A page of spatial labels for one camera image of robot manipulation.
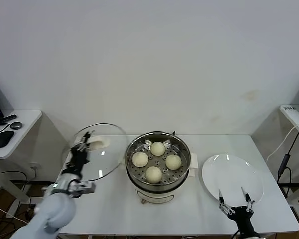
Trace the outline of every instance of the steamed bun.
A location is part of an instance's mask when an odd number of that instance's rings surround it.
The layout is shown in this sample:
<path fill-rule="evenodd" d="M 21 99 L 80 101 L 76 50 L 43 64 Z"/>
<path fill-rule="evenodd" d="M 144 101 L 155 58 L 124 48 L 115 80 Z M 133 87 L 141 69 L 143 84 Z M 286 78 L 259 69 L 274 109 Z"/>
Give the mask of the steamed bun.
<path fill-rule="evenodd" d="M 165 145 L 161 142 L 152 143 L 150 146 L 150 152 L 155 156 L 162 156 L 165 154 Z"/>
<path fill-rule="evenodd" d="M 137 168 L 144 167 L 145 165 L 147 165 L 148 161 L 148 156 L 143 152 L 137 152 L 132 156 L 132 164 Z"/>
<path fill-rule="evenodd" d="M 158 183 L 161 181 L 162 177 L 163 173 L 157 167 L 152 166 L 147 168 L 147 170 L 145 171 L 145 179 L 149 183 Z"/>
<path fill-rule="evenodd" d="M 170 155 L 166 158 L 166 167 L 170 170 L 177 170 L 181 167 L 181 158 L 178 155 Z"/>

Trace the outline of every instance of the white wall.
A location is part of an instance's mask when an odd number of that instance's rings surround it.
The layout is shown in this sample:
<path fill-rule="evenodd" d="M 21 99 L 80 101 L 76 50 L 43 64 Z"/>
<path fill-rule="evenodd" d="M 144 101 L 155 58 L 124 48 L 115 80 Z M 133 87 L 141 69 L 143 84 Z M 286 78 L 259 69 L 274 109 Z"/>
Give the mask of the white wall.
<path fill-rule="evenodd" d="M 0 89 L 65 138 L 252 134 L 299 103 L 299 0 L 0 0 Z"/>

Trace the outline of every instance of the floor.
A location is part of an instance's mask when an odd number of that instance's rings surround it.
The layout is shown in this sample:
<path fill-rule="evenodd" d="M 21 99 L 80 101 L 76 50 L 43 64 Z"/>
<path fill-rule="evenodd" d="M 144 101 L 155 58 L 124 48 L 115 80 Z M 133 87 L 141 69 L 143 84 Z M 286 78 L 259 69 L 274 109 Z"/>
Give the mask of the floor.
<path fill-rule="evenodd" d="M 42 196 L 42 190 L 41 188 L 43 185 L 34 185 L 30 188 L 28 195 L 30 196 Z M 7 210 L 10 206 L 10 204 L 14 201 L 14 197 L 8 193 L 6 190 L 0 191 L 0 208 Z M 26 221 L 25 218 L 25 211 L 27 210 L 27 205 L 21 205 L 17 214 L 20 214 L 18 217 L 20 219 L 23 219 Z M 0 211 L 0 221 L 1 217 L 4 216 L 4 213 Z M 23 222 L 20 222 L 16 219 L 4 219 L 5 222 L 1 223 L 0 226 L 0 239 L 7 239 L 10 238 L 12 233 L 19 227 L 24 226 Z M 87 239 L 87 236 L 79 236 L 76 238 L 80 239 Z M 115 239 L 150 239 L 153 237 L 125 237 L 125 236 L 116 236 Z M 199 236 L 196 237 L 197 239 L 229 239 L 230 236 Z M 284 233 L 284 234 L 277 234 L 277 237 L 275 238 L 275 235 L 271 235 L 269 237 L 270 239 L 299 239 L 299 231 L 295 233 Z M 94 236 L 93 239 L 105 239 L 104 236 Z M 113 236 L 107 236 L 106 239 L 114 239 Z M 170 236 L 170 237 L 155 237 L 155 239 L 181 239 L 181 236 Z"/>

